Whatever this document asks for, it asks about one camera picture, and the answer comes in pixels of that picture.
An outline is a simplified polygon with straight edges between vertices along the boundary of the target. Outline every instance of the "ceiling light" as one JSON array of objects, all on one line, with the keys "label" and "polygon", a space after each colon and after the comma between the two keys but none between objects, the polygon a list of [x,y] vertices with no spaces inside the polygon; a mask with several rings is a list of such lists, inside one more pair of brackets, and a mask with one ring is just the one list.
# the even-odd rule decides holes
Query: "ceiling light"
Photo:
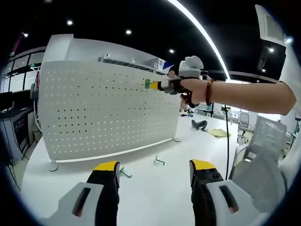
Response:
[{"label": "ceiling light", "polygon": [[187,18],[196,26],[196,28],[198,28],[198,30],[202,33],[202,35],[204,36],[204,38],[207,40],[207,42],[209,43],[209,45],[213,49],[213,51],[216,54],[217,58],[219,59],[220,64],[222,65],[222,68],[225,71],[225,74],[227,76],[227,79],[231,80],[231,78],[229,76],[229,72],[228,72],[227,67],[226,67],[226,64],[224,63],[221,54],[219,53],[219,51],[217,50],[217,47],[213,43],[212,39],[210,38],[210,36],[206,32],[206,30],[199,23],[199,21],[190,13],[190,11],[187,10],[187,8],[185,8],[185,6],[183,6],[177,0],[167,0],[167,1],[169,1],[175,7],[177,7],[178,10],[180,10],[185,16],[187,16]]},{"label": "ceiling light", "polygon": [[293,42],[293,38],[287,38],[286,40],[285,40],[285,43],[286,44],[289,44],[289,43],[292,43]]}]

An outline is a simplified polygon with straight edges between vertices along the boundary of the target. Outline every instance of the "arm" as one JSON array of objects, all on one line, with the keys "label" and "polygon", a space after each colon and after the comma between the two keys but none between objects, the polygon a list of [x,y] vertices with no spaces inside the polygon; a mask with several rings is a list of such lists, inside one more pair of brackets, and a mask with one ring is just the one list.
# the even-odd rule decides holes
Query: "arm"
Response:
[{"label": "arm", "polygon": [[[207,81],[197,79],[182,80],[181,85],[192,91],[192,103],[205,102]],[[211,87],[210,102],[242,108],[261,113],[286,115],[296,103],[290,88],[277,84],[232,84],[214,82]]]}]

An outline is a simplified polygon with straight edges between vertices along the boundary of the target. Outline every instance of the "pegboard panel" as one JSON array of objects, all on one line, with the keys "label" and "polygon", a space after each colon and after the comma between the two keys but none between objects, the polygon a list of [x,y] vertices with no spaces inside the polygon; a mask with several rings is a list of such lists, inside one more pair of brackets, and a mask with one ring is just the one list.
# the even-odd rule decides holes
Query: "pegboard panel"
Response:
[{"label": "pegboard panel", "polygon": [[118,153],[175,136],[180,98],[145,89],[154,73],[106,63],[43,64],[39,116],[52,160]]}]

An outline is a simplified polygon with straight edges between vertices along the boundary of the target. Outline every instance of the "white shirt sleeve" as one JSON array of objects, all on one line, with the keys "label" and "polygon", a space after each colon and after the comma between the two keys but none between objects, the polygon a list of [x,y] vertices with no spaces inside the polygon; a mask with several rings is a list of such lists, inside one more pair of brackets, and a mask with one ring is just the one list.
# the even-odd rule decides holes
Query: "white shirt sleeve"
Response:
[{"label": "white shirt sleeve", "polygon": [[301,67],[290,44],[286,46],[286,58],[279,81],[284,82],[294,93],[298,107],[301,106]]}]

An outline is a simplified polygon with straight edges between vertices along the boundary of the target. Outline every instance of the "office room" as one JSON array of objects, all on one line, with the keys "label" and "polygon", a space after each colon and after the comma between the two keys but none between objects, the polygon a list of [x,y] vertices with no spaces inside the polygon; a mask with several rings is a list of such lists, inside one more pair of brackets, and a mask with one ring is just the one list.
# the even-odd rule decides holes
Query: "office room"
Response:
[{"label": "office room", "polygon": [[47,226],[285,222],[301,179],[296,7],[16,4],[26,13],[9,22],[0,67],[5,216]]}]

